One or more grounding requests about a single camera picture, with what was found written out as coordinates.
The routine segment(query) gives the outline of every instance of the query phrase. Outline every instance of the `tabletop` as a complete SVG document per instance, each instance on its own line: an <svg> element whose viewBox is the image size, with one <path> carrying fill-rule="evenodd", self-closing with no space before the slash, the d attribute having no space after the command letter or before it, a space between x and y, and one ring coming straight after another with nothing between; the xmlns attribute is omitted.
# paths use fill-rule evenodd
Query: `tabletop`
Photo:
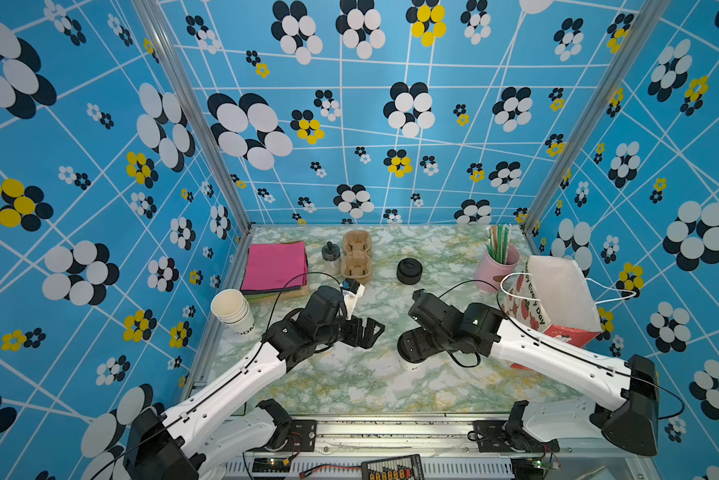
<svg viewBox="0 0 719 480"><path fill-rule="evenodd" d="M408 317L412 293L418 289L439 295L456 283L470 280L485 253L487 228L479 225L422 226L271 226L254 229L254 244L278 244L303 240L310 270L320 270L326 242L341 245L344 234L366 230L373 238L373 279L357 302L355 316L372 317L385 324L383 335L370 350L336 343L333 348L301 362L287 375L254 395L255 404L276 399L291 415L310 413L367 414L389 412L508 412L517 400L553 402L581 394L532 370L511 368L508 362L482 359L473 369L457 366L444 352L412 365L399 357L399 335L419 326ZM521 260L531 254L518 226L511 242ZM406 257L423 265L421 281L404 285L396 278L396 266ZM326 276L310 275L310 289L334 285ZM470 302L497 306L495 293L466 283L442 299L463 311ZM306 305L307 297L281 300L272 322L292 309ZM260 339L274 302L251 305L256 326L244 336L223 331L210 379L231 367ZM456 353L469 365L473 356Z"/></svg>

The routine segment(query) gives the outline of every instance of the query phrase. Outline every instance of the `stack of paper cups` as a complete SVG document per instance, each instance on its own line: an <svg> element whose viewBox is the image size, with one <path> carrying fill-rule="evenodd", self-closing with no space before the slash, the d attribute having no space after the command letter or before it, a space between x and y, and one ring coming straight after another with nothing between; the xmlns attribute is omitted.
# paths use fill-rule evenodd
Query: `stack of paper cups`
<svg viewBox="0 0 719 480"><path fill-rule="evenodd" d="M233 288L222 290L213 298L211 312L240 335L250 333L255 325L250 304L239 290Z"/></svg>

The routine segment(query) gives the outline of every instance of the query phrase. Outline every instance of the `robotic arm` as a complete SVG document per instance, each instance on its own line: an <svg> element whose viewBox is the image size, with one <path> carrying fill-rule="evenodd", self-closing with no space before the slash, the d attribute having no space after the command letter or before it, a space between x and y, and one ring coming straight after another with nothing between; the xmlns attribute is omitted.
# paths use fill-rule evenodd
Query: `robotic arm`
<svg viewBox="0 0 719 480"><path fill-rule="evenodd" d="M243 359L199 393L161 416L152 408L144 410L128 437L122 463L128 474L133 480L191 480L249 448L282 445L290 416L272 399L224 422L256 392L314 353L336 342L373 346L384 325L352 314L364 288L354 280L345 281L342 291L321 286L304 308L271 325ZM319 345L327 347L316 350Z"/></svg>
<svg viewBox="0 0 719 480"><path fill-rule="evenodd" d="M505 424L506 441L523 448L535 439L605 437L641 456L657 454L658 390L652 361L609 358L545 336L493 307L471 303L464 312L417 290L408 314L421 327L404 332L397 351L419 363L440 352L476 353L518 362L585 396L553 403L517 402Z"/></svg>

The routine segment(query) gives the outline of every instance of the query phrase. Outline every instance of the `circuit board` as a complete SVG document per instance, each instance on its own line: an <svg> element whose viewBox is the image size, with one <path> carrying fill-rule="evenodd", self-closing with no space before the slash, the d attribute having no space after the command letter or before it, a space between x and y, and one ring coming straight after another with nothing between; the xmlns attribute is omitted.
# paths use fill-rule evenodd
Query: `circuit board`
<svg viewBox="0 0 719 480"><path fill-rule="evenodd" d="M362 462L363 480L423 480L420 455Z"/></svg>

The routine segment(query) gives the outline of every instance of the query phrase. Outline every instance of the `pink napkin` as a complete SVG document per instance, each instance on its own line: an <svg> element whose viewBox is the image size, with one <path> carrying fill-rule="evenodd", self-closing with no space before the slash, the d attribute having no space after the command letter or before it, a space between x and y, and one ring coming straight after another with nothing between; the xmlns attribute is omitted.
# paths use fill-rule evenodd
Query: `pink napkin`
<svg viewBox="0 0 719 480"><path fill-rule="evenodd" d="M248 267L240 291L250 294L296 290L307 284L306 275L291 281L288 286L285 283L307 271L304 242L253 244L250 245Z"/></svg>

